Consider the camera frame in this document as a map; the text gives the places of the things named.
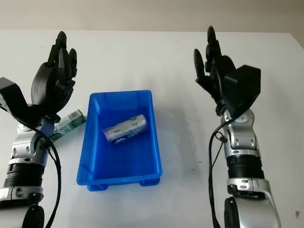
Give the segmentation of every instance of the wire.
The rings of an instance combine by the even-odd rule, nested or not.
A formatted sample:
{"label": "wire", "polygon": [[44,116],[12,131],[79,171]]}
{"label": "wire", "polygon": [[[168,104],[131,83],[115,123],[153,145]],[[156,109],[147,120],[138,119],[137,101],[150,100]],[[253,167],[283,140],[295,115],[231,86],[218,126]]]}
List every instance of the wire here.
{"label": "wire", "polygon": [[[50,154],[51,158],[53,159],[55,166],[56,166],[56,170],[57,170],[57,179],[58,179],[58,187],[57,187],[57,198],[56,198],[56,202],[55,202],[55,206],[53,209],[53,212],[47,222],[47,225],[45,228],[50,228],[53,224],[55,215],[56,215],[56,211],[59,205],[59,201],[60,201],[60,195],[61,195],[61,165],[60,165],[60,159],[59,159],[59,155],[58,152],[56,150],[55,145],[53,144],[53,142],[44,134],[42,133],[40,130],[33,128],[31,126],[25,125],[26,127],[28,127],[29,129],[37,132],[38,134],[40,134],[46,141],[47,141],[47,150],[48,153]],[[55,158],[52,156],[52,154],[50,153],[49,147],[52,148],[53,152],[54,152],[54,156]]]}
{"label": "wire", "polygon": [[[222,149],[223,143],[226,142],[224,135],[219,132],[219,130],[221,128],[223,128],[224,126],[232,123],[233,121],[235,121],[238,117],[234,117],[230,120],[228,120],[227,122],[222,123],[220,126],[218,126],[214,132],[212,133],[211,137],[210,137],[210,141],[209,141],[209,148],[208,148],[208,154],[209,154],[209,178],[208,178],[208,184],[209,184],[209,201],[210,201],[210,206],[211,206],[211,214],[212,214],[212,222],[213,222],[213,227],[214,228],[220,228],[219,222],[217,220],[216,217],[216,213],[215,213],[215,207],[214,207],[214,195],[213,195],[213,179],[212,179],[212,170],[214,167],[214,164],[219,156],[219,152]],[[214,137],[216,137],[217,139],[219,139],[222,143],[221,146],[218,150],[218,153],[216,155],[216,158],[214,160],[214,162],[212,162],[212,142]]]}
{"label": "wire", "polygon": [[51,151],[49,150],[49,148],[47,147],[47,151],[48,154],[51,156],[51,158],[53,159],[54,162],[56,162],[55,158],[53,157],[53,155],[51,154]]}

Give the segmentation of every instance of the can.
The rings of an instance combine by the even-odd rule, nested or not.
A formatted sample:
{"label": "can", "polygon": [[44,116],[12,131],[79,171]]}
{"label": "can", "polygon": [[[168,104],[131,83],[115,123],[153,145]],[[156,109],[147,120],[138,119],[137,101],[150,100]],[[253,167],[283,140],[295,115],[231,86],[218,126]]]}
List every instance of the can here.
{"label": "can", "polygon": [[144,115],[137,115],[113,127],[104,129],[107,140],[113,144],[119,144],[127,139],[143,133],[148,128]]}

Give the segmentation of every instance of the white tabletop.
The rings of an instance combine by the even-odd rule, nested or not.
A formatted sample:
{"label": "white tabletop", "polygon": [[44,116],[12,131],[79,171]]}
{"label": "white tabletop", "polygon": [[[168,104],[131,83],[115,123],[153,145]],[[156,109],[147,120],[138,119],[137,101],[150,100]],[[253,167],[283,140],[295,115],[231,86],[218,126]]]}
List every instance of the white tabletop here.
{"label": "white tabletop", "polygon": [[[0,76],[17,83],[28,102],[32,80],[47,60],[57,33],[0,32]],[[78,73],[72,98],[59,114],[65,116],[76,109],[86,114],[91,93],[151,90],[163,176],[157,186],[151,187],[131,184],[89,192],[85,186],[78,186],[84,124],[55,143],[62,163],[62,195],[53,227],[211,227],[207,147],[220,118],[210,95],[194,81],[193,63],[194,48],[204,56],[206,33],[66,34],[68,49],[75,48],[78,53]],[[252,110],[263,170],[282,227],[303,227],[304,50],[289,34],[217,33],[217,37],[222,53],[230,56],[236,67],[247,64],[262,70],[261,94]],[[6,178],[16,124],[8,113],[0,112],[0,186]],[[229,196],[227,170],[222,152],[213,174],[216,211],[222,227],[224,200]],[[50,159],[43,179],[41,206],[48,220],[57,193],[56,170]],[[9,227],[9,222],[16,219],[10,215],[0,211],[1,227]]]}

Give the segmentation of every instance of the blue plastic bin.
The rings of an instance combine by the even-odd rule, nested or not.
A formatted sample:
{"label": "blue plastic bin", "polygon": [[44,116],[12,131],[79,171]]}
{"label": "blue plastic bin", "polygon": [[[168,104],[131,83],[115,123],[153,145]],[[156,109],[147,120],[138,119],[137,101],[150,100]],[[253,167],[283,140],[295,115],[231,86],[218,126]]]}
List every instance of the blue plastic bin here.
{"label": "blue plastic bin", "polygon": [[[121,144],[109,143],[103,129],[143,114],[148,130]],[[160,182],[162,164],[149,90],[91,94],[77,183],[89,191],[109,185]]]}

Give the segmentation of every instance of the robotic hand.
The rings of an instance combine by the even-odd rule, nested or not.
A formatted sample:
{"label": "robotic hand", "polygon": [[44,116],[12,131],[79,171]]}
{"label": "robotic hand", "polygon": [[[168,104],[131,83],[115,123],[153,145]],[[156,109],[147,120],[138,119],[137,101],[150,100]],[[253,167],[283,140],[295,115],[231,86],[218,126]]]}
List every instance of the robotic hand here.
{"label": "robotic hand", "polygon": [[214,99],[221,125],[209,142],[209,200],[213,226],[220,228],[213,198],[211,147],[214,137],[224,144],[228,166],[227,189],[232,197],[225,200],[225,228],[280,228],[280,220],[270,185],[264,178],[256,135],[254,114],[249,109],[260,93],[261,70],[241,66],[236,69],[228,56],[222,56],[213,27],[208,29],[207,62],[194,50],[196,82]]}
{"label": "robotic hand", "polygon": [[[18,120],[18,136],[13,143],[4,186],[0,189],[0,210],[11,206],[30,206],[23,228],[42,228],[44,211],[38,206],[42,200],[42,175],[48,153],[54,160],[58,174],[58,192],[55,208],[46,227],[50,227],[58,207],[61,191],[60,160],[49,137],[57,115],[69,101],[77,73],[76,51],[67,52],[67,37],[60,32],[52,46],[48,61],[43,63],[32,83],[32,104],[27,104],[17,84],[0,78],[0,108]],[[55,158],[51,155],[52,147]]]}

